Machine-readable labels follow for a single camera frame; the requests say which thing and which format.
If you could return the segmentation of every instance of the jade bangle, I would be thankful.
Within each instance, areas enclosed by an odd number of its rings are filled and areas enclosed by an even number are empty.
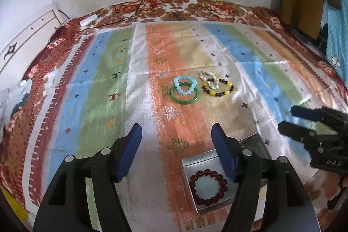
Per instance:
[[[189,83],[189,82],[180,82],[179,83],[179,86],[188,86],[188,87],[190,87],[191,85],[192,85],[192,83]],[[191,104],[191,103],[195,102],[198,99],[198,90],[197,90],[197,88],[194,88],[194,91],[195,91],[196,95],[194,96],[194,98],[192,100],[180,100],[180,99],[178,99],[176,96],[174,96],[174,91],[175,90],[176,90],[176,87],[173,86],[171,88],[171,97],[172,97],[172,99],[175,102],[177,102],[179,104]]]

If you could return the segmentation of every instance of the beaded bracelet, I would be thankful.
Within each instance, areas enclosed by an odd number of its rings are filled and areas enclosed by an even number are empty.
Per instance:
[[[198,180],[198,178],[202,177],[202,176],[210,176],[212,178],[214,178],[215,180],[219,181],[219,192],[211,197],[210,199],[201,199],[197,194],[196,194],[196,190],[194,189],[194,187],[196,186],[196,181]],[[194,201],[198,204],[198,205],[206,205],[206,206],[210,206],[211,204],[216,204],[219,202],[219,199],[222,199],[225,196],[225,193],[227,192],[228,188],[226,187],[227,185],[227,180],[223,179],[222,174],[218,174],[216,171],[211,171],[210,169],[206,169],[204,171],[199,170],[197,171],[197,173],[195,175],[191,176],[191,181],[189,182],[190,188],[191,188],[191,193],[194,197]]]
[[[179,80],[189,80],[191,82],[191,84],[189,85],[189,89],[187,91],[183,91],[180,84],[179,84]],[[191,76],[178,76],[174,78],[174,86],[177,89],[177,92],[181,95],[189,95],[190,93],[192,93],[194,91],[194,88],[197,86],[197,81],[195,78],[191,77]]]
[[[192,86],[192,85],[189,82],[180,82],[179,86],[188,86],[189,87],[189,86]],[[172,97],[172,99],[175,102],[177,102],[179,104],[191,104],[191,103],[195,102],[198,99],[198,90],[197,90],[197,88],[194,88],[194,91],[195,91],[196,95],[194,96],[194,98],[192,100],[180,100],[180,99],[178,99],[174,95],[175,88],[176,88],[176,86],[173,86],[171,88],[171,97]]]
[[[199,72],[198,77],[202,82],[207,82],[209,88],[211,88],[212,90],[219,88],[219,81],[217,81],[214,73],[203,70],[202,72]]]
[[[226,81],[224,79],[219,79],[219,82],[226,84],[228,87],[230,87],[230,89],[227,90],[227,91],[221,92],[221,93],[217,93],[215,91],[208,90],[207,89],[208,83],[207,82],[203,82],[202,83],[203,92],[207,93],[208,95],[211,95],[212,97],[222,97],[223,95],[228,95],[228,94],[233,92],[234,86],[233,86],[233,84],[231,82]]]

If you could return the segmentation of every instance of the headboard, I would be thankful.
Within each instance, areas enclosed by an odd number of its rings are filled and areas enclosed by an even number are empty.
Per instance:
[[[64,22],[55,5],[21,31],[0,53],[0,90],[19,84],[35,57]]]

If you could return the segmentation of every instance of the red beaded bracelet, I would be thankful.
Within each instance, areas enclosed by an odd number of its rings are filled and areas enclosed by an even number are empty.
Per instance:
[[[199,177],[202,176],[210,176],[214,179],[216,179],[217,181],[219,181],[220,184],[220,188],[219,188],[219,192],[211,197],[210,199],[201,199],[197,194],[196,194],[196,190],[194,189],[194,187],[196,186],[196,181],[198,180]],[[198,205],[206,205],[206,206],[210,206],[211,204],[216,204],[218,203],[219,199],[222,199],[225,196],[225,192],[227,192],[228,188],[226,187],[227,185],[227,180],[223,179],[222,174],[218,174],[216,171],[211,171],[210,169],[206,169],[204,170],[204,172],[202,170],[197,171],[197,173],[195,175],[191,176],[191,181],[189,182],[190,188],[191,188],[191,193],[194,196],[194,201],[196,202],[196,204]]]

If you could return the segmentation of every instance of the green stripe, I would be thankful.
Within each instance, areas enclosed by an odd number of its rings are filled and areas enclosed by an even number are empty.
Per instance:
[[[255,54],[263,67],[272,75],[277,82],[279,89],[282,93],[291,100],[294,105],[298,105],[303,101],[301,93],[297,90],[291,79],[284,73],[284,71],[278,67],[277,64],[265,64],[272,62],[268,56],[260,51],[255,45],[238,29],[230,25],[222,25],[224,29],[233,35],[241,44],[248,48],[253,54]]]
[[[100,58],[96,75],[83,107],[82,127],[78,139],[77,158],[94,156],[104,147],[111,147],[116,138],[125,134],[126,88],[133,28],[116,30],[110,37]],[[118,78],[112,79],[116,72]],[[108,101],[110,94],[119,93],[114,101]],[[92,179],[86,179],[88,209],[94,229],[100,228],[95,206]]]

